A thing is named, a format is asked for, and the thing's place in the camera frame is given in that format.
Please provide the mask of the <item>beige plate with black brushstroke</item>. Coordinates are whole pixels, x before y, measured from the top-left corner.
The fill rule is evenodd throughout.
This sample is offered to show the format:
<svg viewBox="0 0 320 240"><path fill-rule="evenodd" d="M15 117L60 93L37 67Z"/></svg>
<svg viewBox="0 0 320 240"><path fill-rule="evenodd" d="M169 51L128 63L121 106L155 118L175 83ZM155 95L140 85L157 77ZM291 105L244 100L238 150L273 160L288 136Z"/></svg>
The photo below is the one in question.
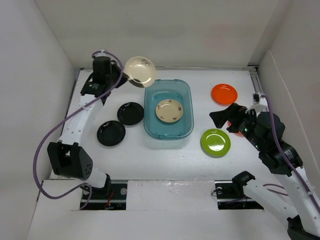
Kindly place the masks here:
<svg viewBox="0 0 320 240"><path fill-rule="evenodd" d="M128 81L138 88L150 87L157 77L155 65L142 56L130 58L124 65L124 73L128 76Z"/></svg>

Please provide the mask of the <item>green plate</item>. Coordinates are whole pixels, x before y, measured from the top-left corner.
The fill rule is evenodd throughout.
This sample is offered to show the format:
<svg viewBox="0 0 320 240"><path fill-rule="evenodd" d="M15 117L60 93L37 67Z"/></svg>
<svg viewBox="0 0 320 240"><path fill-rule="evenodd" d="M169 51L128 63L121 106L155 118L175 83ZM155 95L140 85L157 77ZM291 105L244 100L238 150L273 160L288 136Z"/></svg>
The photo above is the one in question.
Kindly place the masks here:
<svg viewBox="0 0 320 240"><path fill-rule="evenodd" d="M227 133L221 129L206 130L200 139L204 152L213 157L223 157L231 149L231 140Z"/></svg>

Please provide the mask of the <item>beige plate with small motifs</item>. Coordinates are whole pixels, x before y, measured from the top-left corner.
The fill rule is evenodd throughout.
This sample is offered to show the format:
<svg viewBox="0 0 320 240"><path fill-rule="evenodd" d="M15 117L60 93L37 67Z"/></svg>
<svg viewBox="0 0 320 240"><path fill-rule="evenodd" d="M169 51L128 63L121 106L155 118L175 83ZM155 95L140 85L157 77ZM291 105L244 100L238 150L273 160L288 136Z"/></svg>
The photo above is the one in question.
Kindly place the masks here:
<svg viewBox="0 0 320 240"><path fill-rule="evenodd" d="M173 99L162 100L155 108L156 116L165 123L175 123L179 121L183 113L183 106Z"/></svg>

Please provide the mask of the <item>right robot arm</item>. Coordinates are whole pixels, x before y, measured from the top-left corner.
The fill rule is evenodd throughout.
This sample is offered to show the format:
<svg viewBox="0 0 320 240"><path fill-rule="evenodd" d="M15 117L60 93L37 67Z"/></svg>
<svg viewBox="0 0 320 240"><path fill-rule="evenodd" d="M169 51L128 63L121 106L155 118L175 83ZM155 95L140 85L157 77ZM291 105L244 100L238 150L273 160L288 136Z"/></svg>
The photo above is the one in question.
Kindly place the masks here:
<svg viewBox="0 0 320 240"><path fill-rule="evenodd" d="M247 197L272 214L287 229L291 240L320 238L320 199L308 182L303 161L294 147L282 140L285 125L272 110L257 112L237 103L209 113L220 129L229 122L227 131L240 132L258 151L258 157L281 183L292 204L266 189L257 178L243 171L232 178L231 191Z"/></svg>

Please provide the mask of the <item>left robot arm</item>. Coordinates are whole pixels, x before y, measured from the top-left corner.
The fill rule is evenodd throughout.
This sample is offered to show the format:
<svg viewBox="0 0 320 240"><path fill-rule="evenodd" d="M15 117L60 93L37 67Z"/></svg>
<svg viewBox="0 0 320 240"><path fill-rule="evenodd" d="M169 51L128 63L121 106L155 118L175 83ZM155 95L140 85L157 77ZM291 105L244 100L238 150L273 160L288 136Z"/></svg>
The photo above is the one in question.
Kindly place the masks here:
<svg viewBox="0 0 320 240"><path fill-rule="evenodd" d="M104 199L112 191L110 176L94 168L84 143L112 89L124 84L128 78L105 52L97 52L92 58L92 73L80 91L79 112L70 118L57 142L48 144L47 153L55 175L83 181Z"/></svg>

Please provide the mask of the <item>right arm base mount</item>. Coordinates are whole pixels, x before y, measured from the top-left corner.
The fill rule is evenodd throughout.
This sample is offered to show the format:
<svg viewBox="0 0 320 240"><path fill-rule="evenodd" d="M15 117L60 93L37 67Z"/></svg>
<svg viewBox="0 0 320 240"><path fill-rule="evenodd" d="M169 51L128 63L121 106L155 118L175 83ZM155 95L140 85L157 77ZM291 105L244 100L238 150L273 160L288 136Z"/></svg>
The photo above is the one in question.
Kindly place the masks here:
<svg viewBox="0 0 320 240"><path fill-rule="evenodd" d="M218 210L263 210L253 199L236 190L231 180L217 180L211 193L216 198Z"/></svg>

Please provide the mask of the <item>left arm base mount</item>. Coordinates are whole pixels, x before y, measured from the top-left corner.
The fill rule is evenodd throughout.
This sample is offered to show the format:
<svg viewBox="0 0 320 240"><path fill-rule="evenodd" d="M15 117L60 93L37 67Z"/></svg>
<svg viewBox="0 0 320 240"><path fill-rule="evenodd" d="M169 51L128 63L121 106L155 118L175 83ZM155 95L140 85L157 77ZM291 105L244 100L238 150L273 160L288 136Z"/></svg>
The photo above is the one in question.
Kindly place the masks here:
<svg viewBox="0 0 320 240"><path fill-rule="evenodd" d="M89 187L82 187L80 210L95 211L124 211L127 205L128 182L126 180L112 180L110 193L103 195L97 190L92 190L89 199Z"/></svg>

